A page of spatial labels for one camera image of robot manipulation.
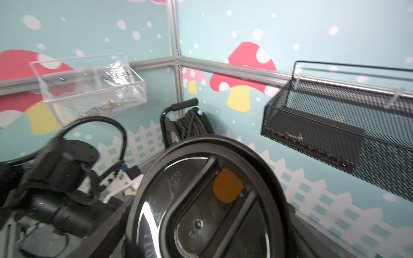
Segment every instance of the mushroom mural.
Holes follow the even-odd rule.
[[[251,42],[241,43],[225,63],[273,71],[277,70],[270,56],[260,46]],[[220,74],[214,74],[209,81],[209,85],[214,91],[230,90],[231,93],[227,105],[239,112],[247,112],[251,108],[249,103],[250,88],[257,89],[270,97],[275,96],[280,91],[276,87]]]
[[[32,51],[7,50],[0,52],[0,71],[2,71],[0,80],[35,76],[29,62],[48,60],[53,60],[53,58]],[[40,74],[73,70],[59,61],[48,62],[44,66],[35,64],[35,66]],[[0,96],[0,130],[11,125],[22,115],[29,118],[31,131],[34,135],[44,135],[60,128],[59,123],[43,102],[42,95],[37,91]]]
[[[195,70],[192,68],[186,68],[186,67],[182,69],[182,82],[183,82],[184,88],[188,87],[188,92],[191,94],[198,93],[196,82],[199,82],[202,85],[207,84],[203,71]]]

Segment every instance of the aluminum corner post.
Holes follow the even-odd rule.
[[[176,101],[183,101],[182,90],[182,73],[181,67],[177,63],[178,57],[180,57],[180,37],[179,37],[179,22],[178,22],[178,3],[176,0],[166,0],[166,11],[168,14],[169,24],[169,39],[171,44],[172,57],[175,60],[175,96]],[[183,110],[178,111],[179,118],[184,115]]]

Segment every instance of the coiled black cable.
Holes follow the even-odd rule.
[[[209,134],[207,126],[198,116],[197,112],[192,109],[188,110],[183,118],[172,123],[178,128],[181,140],[191,136]]]

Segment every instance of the yellow mushroom stem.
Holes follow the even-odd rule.
[[[239,85],[231,88],[230,97],[228,98],[228,107],[239,112],[247,112],[251,105],[249,103],[249,86]]]
[[[197,94],[197,82],[195,80],[190,80],[189,81],[189,86],[188,86],[188,92],[191,94]]]

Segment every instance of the white bracket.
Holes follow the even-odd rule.
[[[385,104],[383,107],[384,107],[385,109],[389,109],[389,108],[392,106],[392,104],[393,104],[394,102],[396,102],[396,100],[399,98],[399,96],[400,96],[400,94],[401,94],[401,92],[402,92],[403,90],[404,90],[404,87],[395,90],[393,97],[392,97],[392,98],[390,99],[390,101],[389,101],[387,104]]]

